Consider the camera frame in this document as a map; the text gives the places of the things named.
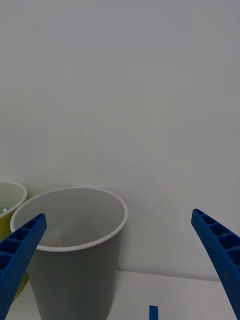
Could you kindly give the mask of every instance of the white wall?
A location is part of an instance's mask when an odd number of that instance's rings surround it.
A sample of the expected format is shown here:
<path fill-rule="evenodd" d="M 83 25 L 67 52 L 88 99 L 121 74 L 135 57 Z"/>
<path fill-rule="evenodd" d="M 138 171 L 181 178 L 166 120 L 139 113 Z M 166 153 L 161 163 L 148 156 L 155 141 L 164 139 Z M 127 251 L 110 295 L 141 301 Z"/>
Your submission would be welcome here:
<path fill-rule="evenodd" d="M 0 176 L 113 190 L 122 268 L 215 277 L 198 207 L 240 234 L 237 0 L 1 0 Z"/>

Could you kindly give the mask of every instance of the gray cup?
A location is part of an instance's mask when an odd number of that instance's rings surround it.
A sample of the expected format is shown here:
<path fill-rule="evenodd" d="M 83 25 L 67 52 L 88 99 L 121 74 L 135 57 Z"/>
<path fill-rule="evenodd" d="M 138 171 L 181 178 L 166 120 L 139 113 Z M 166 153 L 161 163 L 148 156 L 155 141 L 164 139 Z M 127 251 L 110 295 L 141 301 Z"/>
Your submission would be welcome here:
<path fill-rule="evenodd" d="M 42 320 L 106 320 L 126 204 L 102 189 L 56 189 L 21 205 L 11 231 L 39 213 L 46 215 L 47 230 L 27 272 Z"/>

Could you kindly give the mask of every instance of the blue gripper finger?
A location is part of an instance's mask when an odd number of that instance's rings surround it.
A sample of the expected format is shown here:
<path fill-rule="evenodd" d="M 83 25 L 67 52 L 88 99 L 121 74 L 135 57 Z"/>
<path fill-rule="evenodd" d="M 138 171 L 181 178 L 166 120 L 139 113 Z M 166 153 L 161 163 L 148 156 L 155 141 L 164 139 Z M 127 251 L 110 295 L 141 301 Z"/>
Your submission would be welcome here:
<path fill-rule="evenodd" d="M 0 320 L 5 320 L 46 228 L 40 213 L 0 242 Z"/>
<path fill-rule="evenodd" d="M 236 318 L 240 320 L 240 237 L 198 209 L 192 212 L 191 224 L 216 269 Z"/>

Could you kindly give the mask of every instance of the white table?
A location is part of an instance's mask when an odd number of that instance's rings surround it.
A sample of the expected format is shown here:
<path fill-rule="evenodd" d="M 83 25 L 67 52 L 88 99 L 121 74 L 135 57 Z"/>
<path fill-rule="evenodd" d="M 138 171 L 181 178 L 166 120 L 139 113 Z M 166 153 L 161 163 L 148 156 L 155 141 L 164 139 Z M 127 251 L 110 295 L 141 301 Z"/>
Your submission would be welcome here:
<path fill-rule="evenodd" d="M 107 320 L 149 320 L 149 305 L 159 320 L 236 320 L 220 282 L 120 271 Z M 6 320 L 41 320 L 30 283 Z"/>

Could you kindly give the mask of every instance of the yellow-green bowl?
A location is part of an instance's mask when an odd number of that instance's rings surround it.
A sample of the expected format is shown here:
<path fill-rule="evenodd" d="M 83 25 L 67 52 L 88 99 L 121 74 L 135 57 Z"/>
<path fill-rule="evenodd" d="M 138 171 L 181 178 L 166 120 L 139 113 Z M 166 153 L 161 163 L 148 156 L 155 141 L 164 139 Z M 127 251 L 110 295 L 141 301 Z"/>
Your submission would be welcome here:
<path fill-rule="evenodd" d="M 7 209 L 3 213 L 0 212 L 0 242 L 10 235 L 11 217 L 27 196 L 27 189 L 23 185 L 16 182 L 0 181 L 0 208 Z M 27 281 L 28 276 L 25 274 L 16 292 L 15 299 L 23 290 Z"/>

